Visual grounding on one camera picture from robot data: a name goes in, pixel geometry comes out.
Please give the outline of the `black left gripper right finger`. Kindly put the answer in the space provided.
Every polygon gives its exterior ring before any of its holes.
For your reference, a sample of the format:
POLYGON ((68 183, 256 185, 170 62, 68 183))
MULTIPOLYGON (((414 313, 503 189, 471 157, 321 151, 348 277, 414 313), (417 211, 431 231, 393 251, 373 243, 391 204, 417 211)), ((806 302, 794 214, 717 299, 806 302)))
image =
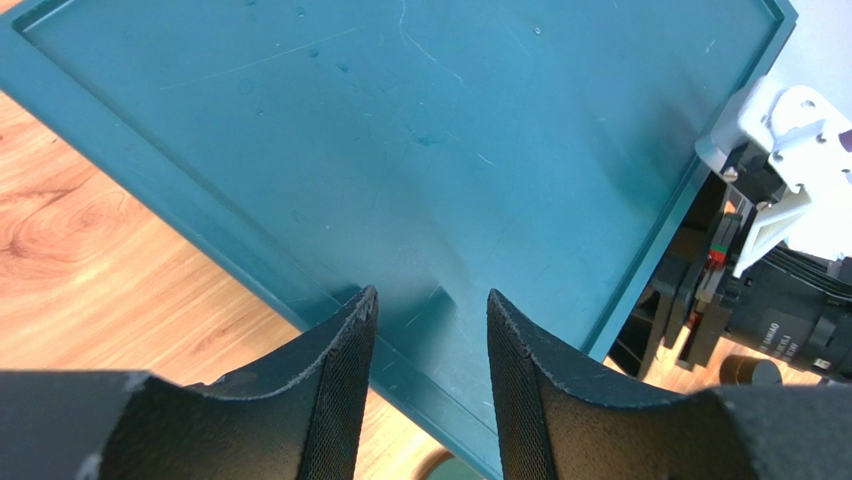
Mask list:
POLYGON ((500 291, 487 341, 507 479, 847 479, 851 391, 718 386, 683 395, 593 360, 500 291))

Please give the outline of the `black round jar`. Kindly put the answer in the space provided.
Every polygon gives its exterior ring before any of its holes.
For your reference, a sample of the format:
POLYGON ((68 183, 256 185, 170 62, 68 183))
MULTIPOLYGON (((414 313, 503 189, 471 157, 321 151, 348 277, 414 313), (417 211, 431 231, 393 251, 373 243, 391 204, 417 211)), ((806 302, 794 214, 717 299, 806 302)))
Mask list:
POLYGON ((723 385, 781 386, 783 379, 777 364, 769 359, 729 355, 719 368, 723 385))

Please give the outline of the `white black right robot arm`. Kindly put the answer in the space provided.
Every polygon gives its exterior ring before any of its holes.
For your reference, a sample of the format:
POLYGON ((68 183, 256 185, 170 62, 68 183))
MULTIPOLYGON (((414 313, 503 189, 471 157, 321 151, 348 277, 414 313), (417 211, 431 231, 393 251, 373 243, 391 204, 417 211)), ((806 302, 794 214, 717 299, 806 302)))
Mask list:
POLYGON ((733 274, 753 220, 722 181, 705 181, 646 284, 609 358, 646 377, 661 347, 689 334, 680 367, 706 366, 720 339, 836 383, 851 381, 851 261, 824 260, 784 245, 733 274))

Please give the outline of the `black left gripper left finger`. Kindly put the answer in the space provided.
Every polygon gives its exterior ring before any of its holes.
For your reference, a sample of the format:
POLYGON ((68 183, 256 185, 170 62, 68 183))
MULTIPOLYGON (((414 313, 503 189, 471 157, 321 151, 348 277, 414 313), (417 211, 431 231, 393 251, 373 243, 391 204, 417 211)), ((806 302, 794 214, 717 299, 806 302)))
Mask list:
POLYGON ((1 374, 5 479, 349 479, 378 326, 367 286, 211 384, 149 371, 1 374))

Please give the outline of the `dark green round compact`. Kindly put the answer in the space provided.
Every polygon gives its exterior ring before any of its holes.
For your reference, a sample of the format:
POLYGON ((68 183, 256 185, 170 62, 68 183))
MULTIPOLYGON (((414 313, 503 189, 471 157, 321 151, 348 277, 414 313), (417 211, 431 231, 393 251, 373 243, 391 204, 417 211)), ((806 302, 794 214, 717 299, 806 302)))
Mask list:
POLYGON ((446 449, 427 455, 416 467, 416 480, 483 480, 484 477, 446 449))

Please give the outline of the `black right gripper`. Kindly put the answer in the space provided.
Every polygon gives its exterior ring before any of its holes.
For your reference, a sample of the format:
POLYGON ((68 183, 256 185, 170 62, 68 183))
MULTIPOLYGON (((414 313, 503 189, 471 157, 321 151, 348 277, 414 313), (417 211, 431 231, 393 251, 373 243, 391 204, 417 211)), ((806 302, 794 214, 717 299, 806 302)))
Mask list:
POLYGON ((741 276, 734 262, 753 215, 744 199, 708 179, 610 347, 627 375, 646 378, 659 349, 676 362, 706 366, 721 339, 792 361, 792 278, 765 261, 741 276))

